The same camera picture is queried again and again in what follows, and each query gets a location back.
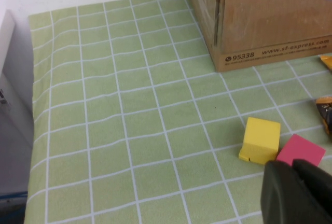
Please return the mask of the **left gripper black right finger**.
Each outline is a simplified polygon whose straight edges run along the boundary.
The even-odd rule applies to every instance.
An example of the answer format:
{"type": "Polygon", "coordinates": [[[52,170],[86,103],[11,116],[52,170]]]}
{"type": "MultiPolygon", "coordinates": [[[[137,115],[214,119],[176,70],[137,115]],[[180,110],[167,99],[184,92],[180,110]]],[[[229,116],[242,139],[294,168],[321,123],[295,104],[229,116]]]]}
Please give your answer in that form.
{"type": "Polygon", "coordinates": [[[293,161],[293,169],[323,208],[331,208],[331,175],[303,159],[293,161]]]}

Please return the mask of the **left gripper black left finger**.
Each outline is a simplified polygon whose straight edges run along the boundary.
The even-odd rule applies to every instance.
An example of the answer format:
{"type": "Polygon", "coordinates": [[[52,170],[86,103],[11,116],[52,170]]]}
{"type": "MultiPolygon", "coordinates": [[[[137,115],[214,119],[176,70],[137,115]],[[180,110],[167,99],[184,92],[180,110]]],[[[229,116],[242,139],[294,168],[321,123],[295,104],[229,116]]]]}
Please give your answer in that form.
{"type": "Polygon", "coordinates": [[[260,206],[263,223],[331,223],[331,208],[323,208],[293,164],[283,161],[266,163],[260,206]]]}

